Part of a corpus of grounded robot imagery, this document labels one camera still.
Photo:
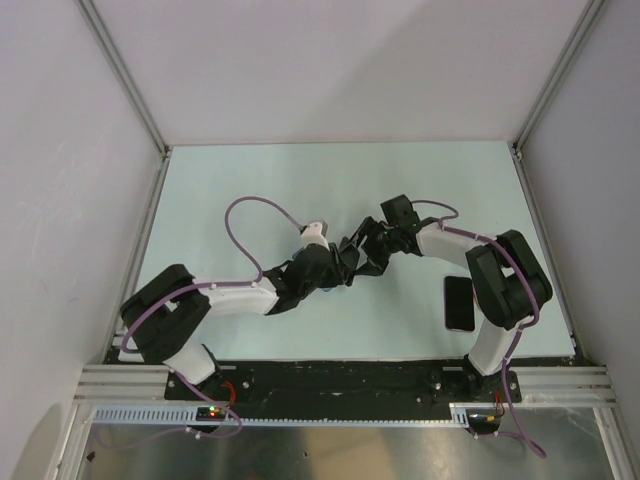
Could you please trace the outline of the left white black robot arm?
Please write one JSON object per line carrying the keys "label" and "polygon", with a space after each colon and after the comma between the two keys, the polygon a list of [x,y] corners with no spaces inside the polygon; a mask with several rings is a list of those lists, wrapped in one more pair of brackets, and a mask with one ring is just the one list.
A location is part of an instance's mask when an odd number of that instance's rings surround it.
{"label": "left white black robot arm", "polygon": [[214,354],[196,340],[204,320],[288,312],[318,289],[351,285],[359,258],[358,247],[347,239],[328,247],[309,244],[253,282],[198,283],[184,265],[171,265],[120,307],[126,326],[121,351],[168,366],[197,397],[212,398],[222,376]]}

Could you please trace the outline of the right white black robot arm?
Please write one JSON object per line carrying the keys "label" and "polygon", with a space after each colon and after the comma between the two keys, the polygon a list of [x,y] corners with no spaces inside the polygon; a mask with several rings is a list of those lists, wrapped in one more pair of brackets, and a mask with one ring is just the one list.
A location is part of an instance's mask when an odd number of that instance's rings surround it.
{"label": "right white black robot arm", "polygon": [[525,237],[508,230],[496,237],[449,226],[456,209],[421,218],[405,195],[381,205],[384,220],[363,220],[340,248],[354,249],[365,261],[358,276],[380,276],[395,253],[436,258],[467,270],[443,281],[447,330],[477,335],[463,358],[459,387],[476,401],[498,388],[524,330],[535,326],[553,289]]}

